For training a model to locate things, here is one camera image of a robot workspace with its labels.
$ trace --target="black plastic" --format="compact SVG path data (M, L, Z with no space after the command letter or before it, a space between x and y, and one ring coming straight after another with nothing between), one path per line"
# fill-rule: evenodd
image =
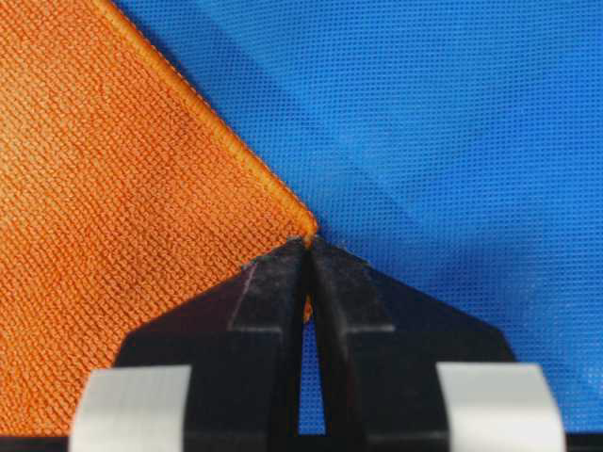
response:
M302 311L315 310L327 436L298 436ZM116 366L190 364L185 451L448 451L439 361L509 362L496 328L317 238L127 336ZM567 435L603 452L603 435ZM2 438L0 452L63 452L66 438Z

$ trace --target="orange fabric texture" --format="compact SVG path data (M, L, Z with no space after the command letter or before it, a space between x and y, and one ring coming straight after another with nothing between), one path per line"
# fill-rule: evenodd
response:
M312 215L107 0L0 2L0 435Z

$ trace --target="blue fabric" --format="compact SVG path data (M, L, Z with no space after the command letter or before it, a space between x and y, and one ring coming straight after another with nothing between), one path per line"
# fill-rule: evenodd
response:
M328 240L501 327L603 430L601 1L118 3Z

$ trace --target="white pad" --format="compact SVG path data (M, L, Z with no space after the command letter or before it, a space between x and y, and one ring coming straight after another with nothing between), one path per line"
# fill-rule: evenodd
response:
M451 452L563 452L562 420L536 364L438 363Z
M189 365L93 371L70 452L181 452L189 377Z

